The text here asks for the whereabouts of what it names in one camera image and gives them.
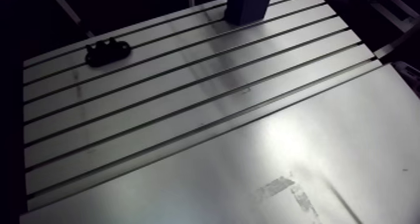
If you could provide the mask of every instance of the smudge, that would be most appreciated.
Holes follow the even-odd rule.
[[[256,199],[258,202],[262,202],[263,200],[270,198],[274,195],[285,190],[287,187],[294,184],[294,181],[289,180],[284,177],[280,177],[275,179],[274,181],[268,183],[267,185],[260,187],[256,190]]]
[[[302,187],[299,185],[296,185],[296,186],[293,186],[290,189],[290,191],[293,194],[294,199],[297,201],[297,203],[301,207],[302,211],[304,211],[305,213],[312,213],[312,215],[314,215],[314,221],[312,223],[321,224],[318,213],[313,207],[308,195],[303,191]]]

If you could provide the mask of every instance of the metal surface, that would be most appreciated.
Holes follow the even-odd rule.
[[[244,63],[248,63],[257,58],[263,58],[266,55],[273,54],[278,51],[284,52],[281,55],[283,59],[293,58],[293,56],[301,55],[302,58],[299,61],[304,62],[313,57],[316,57],[314,56],[316,55],[316,52],[314,52],[314,50],[319,49],[319,47],[325,46],[323,44],[327,42],[327,40],[317,42],[316,40],[313,41],[314,39],[319,38],[320,36],[328,35],[331,32],[340,31],[344,29],[345,27],[346,25],[341,21],[341,19],[332,18],[327,21],[314,24],[306,28],[299,29],[297,31],[293,31],[291,33],[287,33],[285,35],[282,35],[273,39],[268,39],[267,41],[258,43],[256,45],[242,48],[240,50],[237,50],[233,53],[229,53],[227,55],[220,55],[204,63],[190,66],[188,69],[182,69],[181,71],[177,71],[180,73],[168,74],[167,76],[163,76],[162,78],[157,78],[154,81],[140,84],[138,87],[129,89],[129,91],[120,91],[116,94],[110,95],[107,98],[98,99],[88,104],[84,104],[78,108],[67,110],[63,113],[59,113],[54,116],[48,117],[45,120],[37,121],[33,124],[27,125],[25,127],[25,131],[27,132],[26,135],[29,136],[31,135],[31,133],[33,133],[34,136],[38,136],[38,137],[41,137],[42,135],[48,135],[47,133],[43,133],[43,132],[53,133],[54,131],[59,131],[60,129],[66,128],[66,126],[67,127],[73,126],[73,125],[76,125],[77,123],[81,123],[86,120],[97,118],[103,115],[104,113],[109,113],[109,112],[112,112],[113,110],[118,110],[120,107],[125,107],[130,104],[136,103],[138,101],[142,101],[144,99],[147,99],[146,98],[147,96],[150,97],[150,96],[154,96],[155,94],[162,94],[164,92],[163,90],[169,91],[172,88],[185,86],[185,84],[189,84],[189,83],[198,84],[200,83],[200,80],[204,80],[203,78],[208,78],[209,76],[214,76],[215,74],[227,74],[227,71],[232,71],[230,75],[232,74],[243,75],[242,73],[244,73],[247,69],[253,68],[254,65],[238,68],[240,64],[243,65]],[[303,42],[308,42],[308,41],[312,41],[312,43],[314,44],[312,45],[308,44],[309,46],[306,49],[301,48],[297,50],[290,50],[291,48],[296,47],[297,45],[301,45]],[[312,52],[313,54],[312,55],[306,54],[306,52]],[[285,68],[290,67],[290,65],[286,65],[286,64],[284,64],[283,66]],[[268,69],[269,66],[263,66],[261,68],[261,71],[264,69],[268,69],[266,73],[251,74],[250,78],[257,80],[259,79],[260,76],[267,76],[269,74],[276,73],[278,70],[280,70],[279,69],[280,67],[281,66],[279,65],[277,68]],[[211,83],[212,81],[214,80],[209,79],[205,82],[202,82],[202,84]],[[226,89],[224,89],[224,91],[233,89],[235,86],[240,86],[240,84],[233,83],[231,86],[228,86]],[[216,92],[213,92],[211,94],[206,94],[206,95],[198,94],[197,96],[188,94],[188,92],[191,93],[191,91],[193,91],[194,89],[195,91],[198,91],[197,88],[200,88],[200,85],[190,86],[190,87],[186,86],[184,87],[184,89],[180,89],[180,91],[176,93],[172,93],[172,94],[168,93],[166,95],[166,98],[158,98],[158,99],[151,100],[147,103],[140,104],[131,109],[127,109],[126,112],[129,112],[129,111],[148,112],[147,115],[139,115],[139,116],[153,119],[154,118],[153,116],[158,117],[158,116],[164,115],[165,112],[169,113],[176,109],[182,108],[182,106],[187,106],[189,105],[189,103],[197,103],[200,100],[204,100],[208,97],[216,95]],[[164,104],[165,101],[166,102],[169,101],[167,100],[167,98],[173,99],[173,100],[170,100],[171,104]],[[157,106],[159,105],[167,106],[169,109],[166,109],[166,110],[159,109],[157,108]],[[82,118],[80,112],[82,112],[83,110],[85,113],[84,113],[84,117]],[[110,118],[116,119],[119,117],[119,115],[121,114],[111,115]],[[97,124],[97,125],[101,124],[100,123],[101,121],[103,120],[95,121],[95,123],[93,124]],[[83,126],[80,129],[83,130],[83,128],[86,128],[86,127],[89,127],[89,125]],[[70,131],[67,131],[66,133],[57,135],[57,138],[61,136],[69,135],[69,133]],[[48,146],[48,144],[50,145],[58,144],[60,145],[59,147],[65,147],[66,140],[67,139],[61,142],[58,142],[57,139],[54,140],[53,138],[50,138],[48,140],[44,140],[39,143],[36,143],[33,146],[30,146],[29,148],[26,149],[26,154],[27,154],[26,165],[32,166],[37,163],[36,161],[31,162],[29,160],[43,161],[47,159],[47,158],[38,159],[39,157],[36,156],[36,154],[39,153],[38,151],[44,150],[43,148],[45,148],[45,146]]]
[[[286,3],[278,4],[273,8],[276,8],[276,11],[280,15],[282,15],[293,12],[296,8],[307,8],[309,6],[315,6],[322,2],[322,0],[293,0]],[[33,103],[27,104],[24,107],[25,120],[33,120],[35,117],[48,114],[51,111],[57,111],[68,106],[71,107],[80,104],[81,101],[91,101],[92,99],[95,99],[98,96],[103,96],[104,94],[107,94],[110,91],[114,91],[115,89],[126,88],[126,86],[129,84],[135,84],[132,87],[139,88],[139,85],[136,83],[141,83],[141,81],[144,81],[148,78],[153,78],[159,74],[162,75],[162,73],[168,72],[173,68],[177,68],[178,66],[184,65],[183,67],[186,68],[189,66],[188,63],[191,63],[193,61],[202,62],[200,60],[203,58],[207,58],[209,56],[214,57],[220,52],[249,44],[250,42],[257,41],[261,38],[266,38],[267,36],[275,35],[278,32],[287,29],[292,29],[296,26],[310,23],[311,21],[322,19],[326,16],[331,16],[333,14],[334,12],[327,6],[320,6],[319,8],[314,8],[314,10],[311,9],[305,11],[305,13],[302,14],[299,13],[285,17],[285,20],[277,19],[275,21],[255,27],[257,29],[245,29],[243,31],[230,33],[225,36],[210,40],[208,42],[199,45],[194,45],[190,48],[182,49],[179,52],[168,54],[161,58],[154,59],[152,61],[148,61],[137,66],[133,66],[132,68],[124,69],[118,73],[115,73],[115,71],[117,71],[119,67],[123,68],[124,63],[118,62],[119,64],[110,64],[109,67],[104,68],[102,70],[84,67],[83,72],[79,72],[77,74],[77,79],[80,81],[89,78],[91,79],[91,77],[97,78],[98,76],[108,74],[109,72],[112,72],[112,74],[109,74],[99,79],[94,79],[93,81],[89,81],[84,84],[77,84],[77,86],[73,88],[67,89],[65,91],[60,91],[52,96],[48,96]],[[217,30],[217,27],[212,26],[207,27],[206,29],[207,31]],[[191,35],[191,37],[186,36],[185,39],[189,39],[192,41],[193,38],[196,38],[197,40],[200,40],[200,38],[197,37],[197,33]],[[161,42],[167,43],[170,41],[164,39]],[[182,45],[182,43],[183,42],[178,42],[177,45],[180,46]],[[158,53],[159,48],[152,49],[150,52]],[[131,59],[139,59],[141,58],[141,56],[146,55],[146,53],[143,53],[142,55],[140,55],[140,57],[135,58],[135,54],[136,53],[132,54]],[[65,83],[65,81],[62,81],[61,79],[57,79],[56,81],[56,78],[57,76],[50,78],[50,80],[54,83]],[[42,89],[43,91],[45,91],[48,88],[54,88],[54,85],[52,82],[50,82],[50,80],[44,80],[40,82],[38,89]],[[34,89],[33,86],[28,86],[26,88]]]
[[[382,220],[354,207],[359,200],[348,196],[359,190],[335,172],[346,166],[349,179],[368,180],[347,164],[368,142],[373,151],[388,143],[381,152],[387,159],[393,143],[406,142],[412,153],[418,103],[408,88],[390,67],[378,69],[382,64],[324,0],[271,0],[264,20],[244,27],[221,20],[224,3],[101,36],[135,47],[128,59],[101,69],[83,64],[83,43],[27,62],[32,212],[22,224]],[[393,115],[400,102],[407,104],[402,118]],[[410,137],[401,141],[388,130],[410,114],[401,132]],[[328,130],[333,141],[325,139]],[[336,170],[322,161],[337,162]]]
[[[21,223],[417,223],[419,130],[387,66]]]

